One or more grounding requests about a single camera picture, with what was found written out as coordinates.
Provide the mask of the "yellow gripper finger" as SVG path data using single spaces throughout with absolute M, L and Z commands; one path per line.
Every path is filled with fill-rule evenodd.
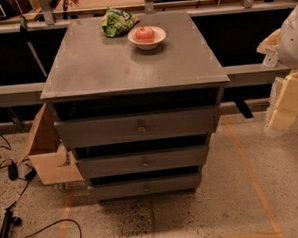
M 298 70 L 272 84 L 264 132 L 274 138 L 286 133 L 298 117 Z
M 268 68 L 275 67 L 278 62 L 278 39 L 281 30 L 277 29 L 272 32 L 266 39 L 259 43 L 256 50 L 258 53 L 264 54 L 265 58 L 262 65 Z

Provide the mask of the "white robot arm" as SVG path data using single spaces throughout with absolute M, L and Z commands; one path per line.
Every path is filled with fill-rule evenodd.
M 281 64 L 291 70 L 285 78 L 276 77 L 272 85 L 265 134 L 274 138 L 286 133 L 298 117 L 298 3 L 281 27 L 256 50 L 265 55 L 265 67 Z

